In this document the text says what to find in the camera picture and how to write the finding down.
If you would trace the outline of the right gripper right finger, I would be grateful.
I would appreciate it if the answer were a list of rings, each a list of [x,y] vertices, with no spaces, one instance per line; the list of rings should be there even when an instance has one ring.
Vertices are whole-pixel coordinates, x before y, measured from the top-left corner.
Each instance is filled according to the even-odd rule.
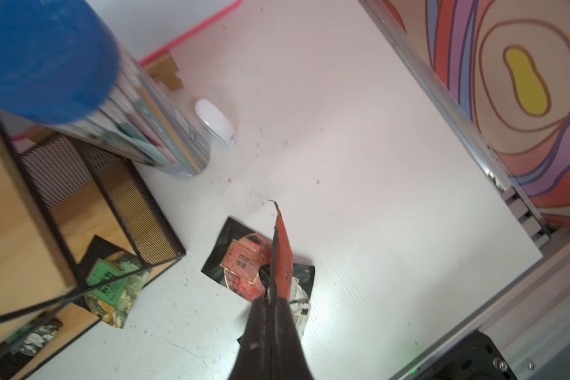
[[[275,302],[275,379],[313,379],[286,299]]]

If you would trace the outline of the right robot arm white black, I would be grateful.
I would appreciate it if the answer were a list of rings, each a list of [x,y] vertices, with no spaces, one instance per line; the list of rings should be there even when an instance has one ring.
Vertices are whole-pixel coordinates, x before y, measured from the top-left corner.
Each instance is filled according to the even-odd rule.
[[[266,293],[252,302],[245,332],[230,379],[312,379],[291,308],[278,298],[269,264],[261,267]],[[417,372],[418,379],[515,379],[488,336],[474,332],[451,348],[432,366]]]

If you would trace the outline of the red black tea bag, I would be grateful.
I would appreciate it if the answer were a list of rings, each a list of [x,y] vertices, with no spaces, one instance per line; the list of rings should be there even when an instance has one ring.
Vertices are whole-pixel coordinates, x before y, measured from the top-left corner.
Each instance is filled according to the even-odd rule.
[[[201,272],[221,286],[252,302],[264,296],[260,271],[270,264],[272,240],[228,218]]]

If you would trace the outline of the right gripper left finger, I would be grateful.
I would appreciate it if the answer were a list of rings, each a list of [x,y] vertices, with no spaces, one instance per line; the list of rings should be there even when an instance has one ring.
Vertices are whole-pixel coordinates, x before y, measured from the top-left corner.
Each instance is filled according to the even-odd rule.
[[[268,320],[270,311],[269,291],[271,266],[264,265],[259,272],[264,294],[253,300],[245,331],[239,339],[240,348],[229,376],[232,380],[270,379],[270,344],[268,343]]]

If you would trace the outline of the bright red tea bag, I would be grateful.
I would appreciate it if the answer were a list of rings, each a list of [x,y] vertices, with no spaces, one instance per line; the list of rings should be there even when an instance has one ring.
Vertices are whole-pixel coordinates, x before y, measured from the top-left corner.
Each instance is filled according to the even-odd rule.
[[[276,210],[276,222],[272,238],[269,296],[271,300],[288,301],[293,278],[293,252],[279,204],[274,200],[272,202]]]

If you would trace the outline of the white floral black tea bag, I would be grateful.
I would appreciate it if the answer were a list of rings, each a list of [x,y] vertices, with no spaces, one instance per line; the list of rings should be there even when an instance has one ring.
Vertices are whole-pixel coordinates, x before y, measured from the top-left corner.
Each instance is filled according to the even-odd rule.
[[[233,273],[224,271],[227,287],[248,302],[265,296],[269,286],[270,264],[263,265],[252,283]],[[293,264],[289,306],[299,337],[302,338],[310,318],[310,296],[314,286],[315,267]]]

